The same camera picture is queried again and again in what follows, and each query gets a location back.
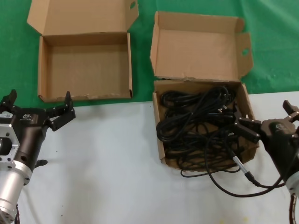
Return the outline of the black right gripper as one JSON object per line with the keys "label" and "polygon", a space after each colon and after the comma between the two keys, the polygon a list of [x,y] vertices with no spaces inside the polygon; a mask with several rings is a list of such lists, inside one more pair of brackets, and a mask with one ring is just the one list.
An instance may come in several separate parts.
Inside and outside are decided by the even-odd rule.
{"label": "black right gripper", "polygon": [[253,143],[261,139],[276,169],[286,182],[299,170],[299,158],[296,155],[299,150],[299,136],[295,133],[295,125],[291,123],[299,120],[299,108],[285,100],[283,109],[288,114],[284,119],[270,119],[261,123],[242,117],[238,105],[234,105],[233,131]]}

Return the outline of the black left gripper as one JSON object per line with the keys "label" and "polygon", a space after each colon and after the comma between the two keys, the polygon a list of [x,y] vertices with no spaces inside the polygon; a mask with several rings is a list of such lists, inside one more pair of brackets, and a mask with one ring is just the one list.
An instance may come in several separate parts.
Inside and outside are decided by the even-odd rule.
{"label": "black left gripper", "polygon": [[64,104],[48,108],[20,108],[13,107],[17,98],[16,90],[4,96],[0,102],[1,111],[12,114],[10,124],[13,133],[9,134],[9,146],[14,147],[15,136],[18,140],[18,149],[13,160],[25,164],[31,171],[34,170],[47,129],[57,131],[73,119],[76,114],[73,107],[71,93],[67,91]]}

